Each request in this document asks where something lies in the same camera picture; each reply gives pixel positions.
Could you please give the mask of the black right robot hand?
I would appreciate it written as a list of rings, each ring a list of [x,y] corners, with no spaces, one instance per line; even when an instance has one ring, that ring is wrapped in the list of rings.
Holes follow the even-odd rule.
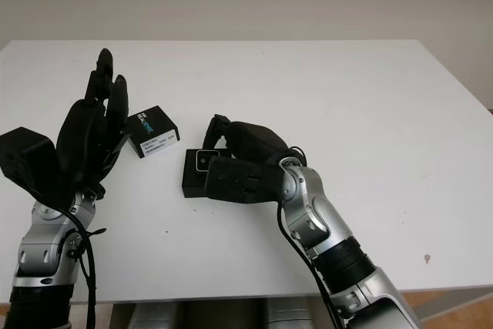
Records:
[[[214,149],[222,137],[235,158],[254,163],[265,163],[275,154],[288,150],[288,145],[273,130],[252,123],[230,121],[216,114],[210,120],[202,148]]]

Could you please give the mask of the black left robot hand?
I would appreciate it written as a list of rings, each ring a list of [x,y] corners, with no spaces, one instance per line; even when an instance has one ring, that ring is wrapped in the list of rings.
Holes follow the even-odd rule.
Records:
[[[129,99],[124,76],[113,75],[112,53],[99,53],[85,96],[76,101],[65,118],[56,143],[63,176],[76,190],[101,200],[102,180],[109,174],[128,139]]]

